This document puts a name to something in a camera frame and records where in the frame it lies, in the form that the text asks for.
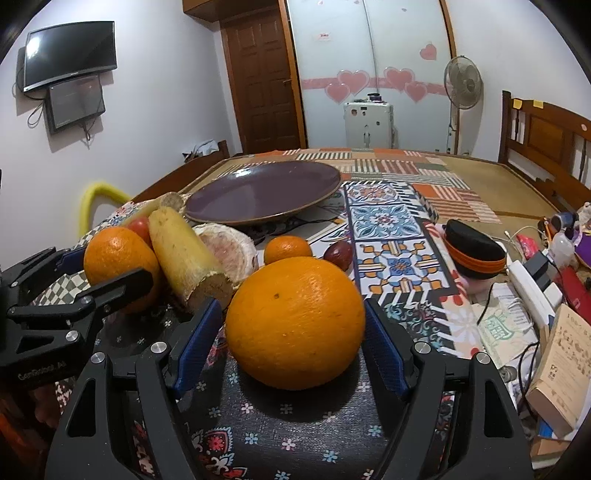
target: book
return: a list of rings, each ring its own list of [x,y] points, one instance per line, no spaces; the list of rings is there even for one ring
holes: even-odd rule
[[[557,437],[564,437],[576,428],[590,376],[591,326],[571,308],[561,305],[526,395],[532,408]]]

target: orange band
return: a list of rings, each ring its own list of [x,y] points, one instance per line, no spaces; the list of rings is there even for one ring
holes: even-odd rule
[[[456,247],[448,242],[446,238],[443,238],[443,241],[445,242],[447,250],[454,261],[458,262],[462,267],[469,268],[475,272],[497,273],[502,271],[507,263],[506,257],[501,260],[494,260],[492,262],[469,257],[465,253],[460,252]]]

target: small orange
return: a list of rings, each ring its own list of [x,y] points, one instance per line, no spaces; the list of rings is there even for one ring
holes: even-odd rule
[[[161,271],[156,255],[137,233],[120,226],[101,230],[86,246],[84,272],[91,286],[139,267],[152,274],[154,286],[145,297],[124,308],[125,313],[141,312],[158,296]]]
[[[265,265],[291,257],[311,257],[312,249],[308,242],[299,236],[281,235],[271,240],[265,247]]]

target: metal bolt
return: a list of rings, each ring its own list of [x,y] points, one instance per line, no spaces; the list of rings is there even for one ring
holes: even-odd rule
[[[78,340],[78,332],[76,330],[70,330],[67,334],[66,334],[66,341],[68,342],[75,342],[76,340]]]
[[[418,353],[429,353],[431,351],[431,345],[427,342],[417,342],[414,344],[414,349]]]
[[[96,352],[90,357],[90,361],[94,364],[99,364],[105,360],[105,354],[103,352]]]
[[[152,346],[150,347],[150,350],[152,350],[153,353],[162,353],[167,348],[168,348],[168,345],[166,345],[166,342],[156,342],[156,343],[152,344]]]
[[[491,363],[491,357],[489,357],[486,353],[484,352],[478,352],[476,354],[476,360],[478,360],[481,364],[486,365]]]

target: tile pattern fabric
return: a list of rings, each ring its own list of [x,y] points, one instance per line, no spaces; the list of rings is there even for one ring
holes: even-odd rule
[[[254,161],[274,155],[280,160],[319,161],[337,168],[345,180],[389,180],[411,183],[443,218],[469,222],[500,223],[496,214],[456,173],[434,153],[410,150],[309,148],[250,155]],[[247,163],[232,166],[230,173]]]
[[[79,245],[139,207],[123,207]],[[475,317],[433,225],[434,214],[431,200],[408,183],[363,179],[344,182],[330,198],[295,217],[243,231],[255,241],[261,264],[268,241],[284,233],[306,238],[316,257],[340,239],[350,241],[354,260],[347,274],[363,296],[377,299],[390,321],[403,325],[413,341],[470,357],[481,348],[473,335]],[[41,303],[64,303],[60,288],[73,298],[87,285],[79,275],[82,282],[74,281],[75,275],[56,282],[59,293],[54,284]],[[138,354],[154,341],[167,341],[186,320],[166,294],[133,324],[121,315],[105,318],[95,351],[112,358]],[[315,478],[363,479],[378,466],[401,415],[392,408],[391,394],[375,380],[359,351],[343,375],[322,387],[299,393],[269,389],[239,369],[227,352],[222,330],[195,389],[178,406],[194,458],[204,464],[208,478],[290,480],[310,478],[314,472]],[[69,383],[60,382],[57,391],[66,403]],[[157,477],[137,397],[129,404],[135,468]],[[428,460],[434,470],[452,405],[453,395],[444,393]]]

